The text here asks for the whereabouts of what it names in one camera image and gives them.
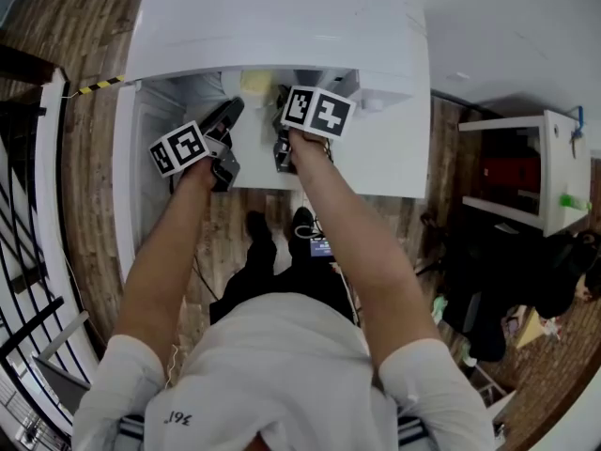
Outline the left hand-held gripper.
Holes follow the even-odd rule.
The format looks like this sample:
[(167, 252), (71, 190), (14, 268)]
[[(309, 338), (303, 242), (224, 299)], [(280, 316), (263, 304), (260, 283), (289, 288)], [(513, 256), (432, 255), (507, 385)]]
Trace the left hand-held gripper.
[(225, 101), (199, 125), (190, 121), (155, 141), (148, 150), (160, 175), (168, 178), (208, 159), (211, 174), (216, 179), (213, 191), (229, 191), (240, 170), (232, 150), (230, 131), (244, 106), (239, 97)]

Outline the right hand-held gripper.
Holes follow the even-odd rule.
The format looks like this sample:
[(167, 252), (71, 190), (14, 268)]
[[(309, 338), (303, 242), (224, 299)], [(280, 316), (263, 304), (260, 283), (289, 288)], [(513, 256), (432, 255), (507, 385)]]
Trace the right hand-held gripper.
[(276, 171), (295, 173), (289, 131), (294, 128), (328, 141), (342, 140), (356, 111), (356, 103), (314, 86), (277, 85), (272, 127), (276, 133), (273, 156)]

